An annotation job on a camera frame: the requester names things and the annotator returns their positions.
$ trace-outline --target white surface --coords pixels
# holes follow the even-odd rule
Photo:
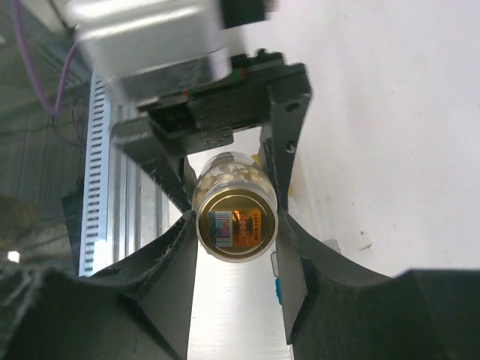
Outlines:
[[[480,266],[479,13],[474,0],[283,0],[244,30],[249,51],[307,64],[295,217],[363,266]],[[269,259],[233,268],[199,249],[190,358],[284,359],[275,305]]]

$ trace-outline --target jar contents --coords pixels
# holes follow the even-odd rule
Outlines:
[[[193,192],[196,231],[220,260],[240,263],[264,254],[278,228],[277,197],[267,175],[247,155],[224,152],[203,168]]]

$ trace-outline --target gold lid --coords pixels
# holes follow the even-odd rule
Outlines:
[[[205,249],[233,263],[264,254],[275,240],[278,227],[277,213],[267,199],[246,188],[226,188],[206,199],[196,218]]]

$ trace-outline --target glass jar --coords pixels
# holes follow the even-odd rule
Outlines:
[[[264,254],[278,229],[277,196],[254,159],[224,152],[203,167],[193,192],[196,232],[214,257],[243,263]]]

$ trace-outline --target bottle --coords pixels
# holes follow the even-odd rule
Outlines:
[[[207,252],[230,263],[264,254],[278,230],[277,195],[245,154],[224,152],[203,167],[193,191],[196,232]]]

